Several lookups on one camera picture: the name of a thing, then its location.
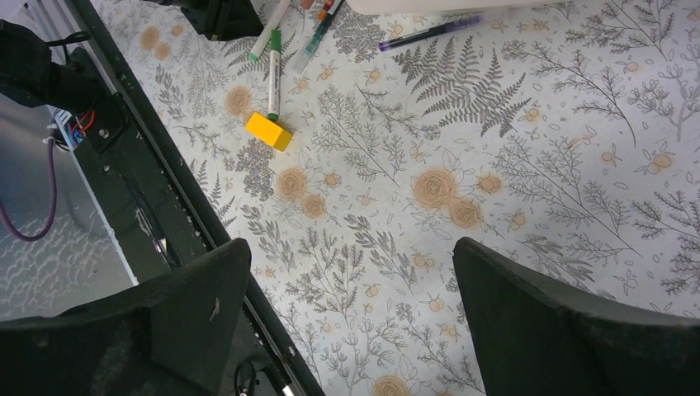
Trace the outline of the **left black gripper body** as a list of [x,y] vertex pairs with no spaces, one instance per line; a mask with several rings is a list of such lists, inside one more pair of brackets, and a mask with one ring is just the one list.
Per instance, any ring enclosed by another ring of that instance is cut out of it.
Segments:
[[259,36],[263,31],[249,0],[149,0],[164,7],[177,7],[196,32],[212,41],[231,41]]

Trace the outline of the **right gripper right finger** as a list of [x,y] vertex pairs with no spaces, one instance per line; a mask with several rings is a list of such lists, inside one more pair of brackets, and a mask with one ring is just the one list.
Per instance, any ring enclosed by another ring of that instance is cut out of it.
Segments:
[[697,319],[592,295],[472,238],[453,266],[487,394],[698,394]]

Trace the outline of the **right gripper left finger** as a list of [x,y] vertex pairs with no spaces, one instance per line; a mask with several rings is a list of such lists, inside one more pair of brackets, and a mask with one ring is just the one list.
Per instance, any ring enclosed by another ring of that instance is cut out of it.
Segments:
[[2,394],[217,394],[250,267],[237,238],[54,317],[2,322]]

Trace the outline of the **white three-drawer cabinet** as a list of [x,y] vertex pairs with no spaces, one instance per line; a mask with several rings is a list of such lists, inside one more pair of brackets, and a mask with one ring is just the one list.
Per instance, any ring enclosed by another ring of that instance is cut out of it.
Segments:
[[480,10],[492,7],[527,7],[554,3],[546,0],[348,0],[363,15],[396,13],[430,14]]

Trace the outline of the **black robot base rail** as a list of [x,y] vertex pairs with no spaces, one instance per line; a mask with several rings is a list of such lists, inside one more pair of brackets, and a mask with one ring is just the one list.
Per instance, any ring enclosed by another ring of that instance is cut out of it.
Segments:
[[[33,237],[1,232],[1,324],[54,317],[237,239],[89,1],[2,14],[1,101],[1,212]],[[215,395],[321,394],[251,267]]]

